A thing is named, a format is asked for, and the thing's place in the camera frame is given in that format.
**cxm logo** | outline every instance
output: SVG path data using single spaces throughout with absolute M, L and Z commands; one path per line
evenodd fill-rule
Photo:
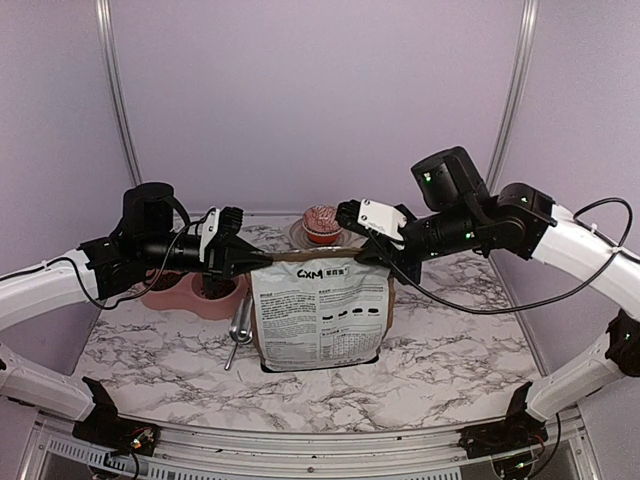
M 309 278 L 311 280 L 315 278 L 324 278 L 322 274 L 322 270 L 318 270 L 317 272 L 310 272 L 308 270 L 300 269 L 298 270 L 298 278 Z

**white marble table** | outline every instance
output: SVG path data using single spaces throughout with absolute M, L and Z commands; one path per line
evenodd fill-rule
M 249 217 L 243 237 L 292 248 L 295 219 Z M 422 285 L 477 308 L 507 299 L 489 263 L 460 254 L 425 263 Z M 121 413 L 153 421 L 267 432 L 415 429 L 503 415 L 515 388 L 538 377 L 512 315 L 456 312 L 398 285 L 394 325 L 373 365 L 268 374 L 253 347 L 231 350 L 229 321 L 139 301 L 104 312 L 76 374 L 102 381 Z

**pink pet bowl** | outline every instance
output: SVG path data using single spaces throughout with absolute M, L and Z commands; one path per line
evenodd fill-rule
M 207 320 L 233 317 L 240 302 L 247 295 L 244 275 L 233 279 L 236 288 L 229 295 L 209 300 L 202 296 L 202 274 L 186 275 L 173 287 L 159 292 L 150 291 L 141 297 L 142 304 L 151 310 L 187 310 Z

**metal tool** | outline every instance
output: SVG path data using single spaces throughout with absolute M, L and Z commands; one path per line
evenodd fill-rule
M 234 341 L 233 348 L 227 359 L 227 363 L 224 366 L 225 370 L 231 369 L 233 358 L 238 351 L 238 345 L 248 345 L 253 341 L 253 332 L 251 331 L 251 310 L 253 308 L 253 295 L 251 292 L 247 293 L 247 296 L 242 299 L 236 314 L 231 320 L 229 326 L 229 336 Z

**purple wall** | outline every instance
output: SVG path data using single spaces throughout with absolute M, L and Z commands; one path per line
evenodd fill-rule
M 501 186 L 525 181 L 577 209 L 620 196 L 640 209 L 640 3 L 543 1 L 534 53 Z M 616 207 L 589 219 L 614 238 L 624 227 Z M 628 246 L 640 250 L 638 228 Z M 519 303 L 564 292 L 565 275 L 513 256 L 498 265 Z M 616 306 L 589 291 L 528 312 L 526 321 L 551 370 L 602 333 Z M 581 410 L 605 479 L 638 478 L 640 382 L 623 380 Z
M 110 232 L 129 181 L 93 3 L 0 2 L 0 45 L 1 274 Z M 0 341 L 70 372 L 95 317 L 69 307 Z M 0 478 L 15 478 L 20 455 L 7 452 L 31 426 L 30 412 L 0 402 L 0 423 L 15 432 L 0 438 Z
M 204 211 L 423 205 L 409 168 L 486 172 L 522 2 L 112 1 L 142 174 Z

